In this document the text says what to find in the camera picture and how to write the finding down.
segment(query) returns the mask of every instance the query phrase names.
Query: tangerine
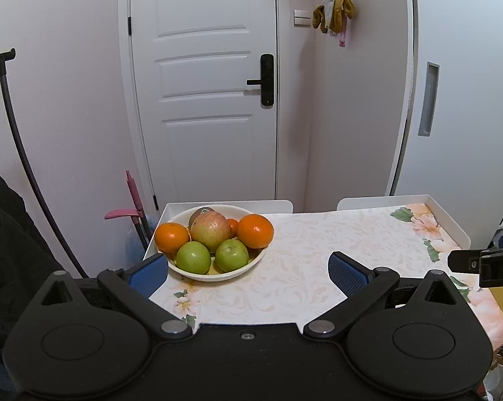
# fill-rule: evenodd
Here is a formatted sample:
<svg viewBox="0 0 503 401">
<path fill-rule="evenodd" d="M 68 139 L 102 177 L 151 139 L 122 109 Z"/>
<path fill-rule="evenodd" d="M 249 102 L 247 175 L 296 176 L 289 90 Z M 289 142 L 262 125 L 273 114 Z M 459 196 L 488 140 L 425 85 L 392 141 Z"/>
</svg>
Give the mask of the tangerine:
<svg viewBox="0 0 503 401">
<path fill-rule="evenodd" d="M 155 244 L 162 252 L 175 253 L 189 241 L 186 227 L 179 223 L 163 223 L 155 230 Z"/>
<path fill-rule="evenodd" d="M 274 226 L 262 215 L 248 214 L 239 221 L 239 240 L 250 249 L 262 249 L 274 238 Z"/>
<path fill-rule="evenodd" d="M 231 238 L 236 237 L 236 232 L 239 229 L 239 222 L 235 219 L 228 219 L 229 226 L 231 226 Z"/>
</svg>

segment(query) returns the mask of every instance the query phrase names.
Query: tablecloth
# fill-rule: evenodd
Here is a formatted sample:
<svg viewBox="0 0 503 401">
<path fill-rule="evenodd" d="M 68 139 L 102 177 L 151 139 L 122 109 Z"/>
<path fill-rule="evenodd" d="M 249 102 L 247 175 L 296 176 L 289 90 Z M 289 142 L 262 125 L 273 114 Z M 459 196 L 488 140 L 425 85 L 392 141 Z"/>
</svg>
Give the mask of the tablecloth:
<svg viewBox="0 0 503 401">
<path fill-rule="evenodd" d="M 447 256 L 458 246 L 424 204 L 305 214 L 267 214 L 274 240 L 263 259 L 235 279 L 203 283 L 170 270 L 151 300 L 194 330 L 200 323 L 294 322 L 300 330 L 346 299 L 333 284 L 327 262 L 341 251 L 361 264 L 386 266 L 403 277 L 430 269 L 451 276 L 494 349 L 503 342 L 503 314 L 476 275 L 451 275 Z"/>
</svg>

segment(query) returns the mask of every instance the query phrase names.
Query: black cable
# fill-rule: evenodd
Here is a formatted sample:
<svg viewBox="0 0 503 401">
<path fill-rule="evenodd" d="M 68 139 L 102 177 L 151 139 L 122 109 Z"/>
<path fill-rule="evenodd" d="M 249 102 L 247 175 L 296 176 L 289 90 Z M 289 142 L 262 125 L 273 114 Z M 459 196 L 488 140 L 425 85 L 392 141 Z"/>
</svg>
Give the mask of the black cable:
<svg viewBox="0 0 503 401">
<path fill-rule="evenodd" d="M 43 214 L 47 219 L 47 222 L 49 222 L 51 229 L 58 238 L 58 242 L 60 242 L 60 245 L 68 255 L 68 258 L 70 259 L 70 261 L 72 262 L 72 264 L 82 277 L 88 277 L 82 266 L 79 264 L 79 261 L 77 261 L 77 258 L 71 251 L 70 247 L 68 246 L 68 243 L 66 242 L 64 236 L 60 232 L 60 229 L 58 228 L 58 225 L 56 224 L 53 215 L 49 211 L 47 203 L 45 203 L 45 199 L 43 198 L 42 192 L 39 189 L 38 183 L 36 182 L 36 178 L 32 173 L 32 168 L 30 167 L 30 163 L 27 158 L 27 153 L 25 152 L 25 148 L 23 147 L 17 123 L 15 122 L 14 111 L 12 109 L 12 101 L 10 99 L 10 92 L 8 90 L 8 82 L 6 81 L 6 64 L 4 57 L 0 57 L 0 82 L 1 82 L 1 91 L 3 92 L 4 108 L 6 110 L 6 116 L 8 117 L 8 123 L 10 124 L 10 130 L 12 131 L 12 137 L 14 139 L 15 148 L 18 151 L 18 155 L 19 158 L 21 159 L 23 169 L 27 174 L 30 187 L 32 188 L 32 191 L 34 192 L 34 195 L 38 200 L 39 206 L 41 207 Z"/>
</svg>

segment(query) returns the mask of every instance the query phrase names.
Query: white bowl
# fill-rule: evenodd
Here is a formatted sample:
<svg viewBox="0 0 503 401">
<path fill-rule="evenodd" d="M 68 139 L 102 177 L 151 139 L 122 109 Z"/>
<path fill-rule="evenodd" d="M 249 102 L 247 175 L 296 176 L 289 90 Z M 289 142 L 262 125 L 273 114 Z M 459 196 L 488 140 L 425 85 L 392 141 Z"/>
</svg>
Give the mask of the white bowl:
<svg viewBox="0 0 503 401">
<path fill-rule="evenodd" d="M 194 208 L 190 208 L 189 210 L 183 211 L 182 213 L 177 214 L 176 216 L 172 217 L 169 222 L 173 223 L 179 223 L 180 225 L 183 225 L 185 227 L 188 226 L 188 220 L 190 220 L 190 217 L 192 214 L 196 212 L 198 208 L 202 207 L 209 207 L 215 210 L 216 212 L 219 212 L 220 214 L 224 215 L 227 219 L 235 219 L 239 221 L 241 218 L 243 218 L 245 215 L 252 214 L 251 211 L 245 210 L 244 208 L 239 208 L 237 206 L 232 206 L 232 205 L 198 205 Z M 239 268 L 238 270 L 229 272 L 229 273 L 220 273 L 217 274 L 218 272 L 216 271 L 215 267 L 213 264 L 211 264 L 211 268 L 209 269 L 210 273 L 213 274 L 194 274 L 194 273 L 189 273 L 184 270 L 181 270 L 180 268 L 177 268 L 173 262 L 173 260 L 168 257 L 168 266 L 171 270 L 175 271 L 176 273 L 179 273 L 180 275 L 184 277 L 188 277 L 193 280 L 198 280 L 201 282 L 220 282 L 223 280 L 229 280 L 234 277 L 240 276 L 241 274 L 247 272 L 251 268 L 253 268 L 263 257 L 264 250 L 262 250 L 254 259 L 252 259 L 250 262 L 248 262 L 247 265 L 244 265 L 242 268 Z"/>
</svg>

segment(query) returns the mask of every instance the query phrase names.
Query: light switch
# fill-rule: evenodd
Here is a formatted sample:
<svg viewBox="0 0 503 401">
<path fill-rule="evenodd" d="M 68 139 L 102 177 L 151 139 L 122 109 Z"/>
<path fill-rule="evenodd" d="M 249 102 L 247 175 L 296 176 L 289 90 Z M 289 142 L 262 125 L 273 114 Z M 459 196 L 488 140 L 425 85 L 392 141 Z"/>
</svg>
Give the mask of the light switch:
<svg viewBox="0 0 503 401">
<path fill-rule="evenodd" d="M 308 10 L 295 10 L 294 25 L 305 27 L 311 26 L 311 12 Z"/>
</svg>

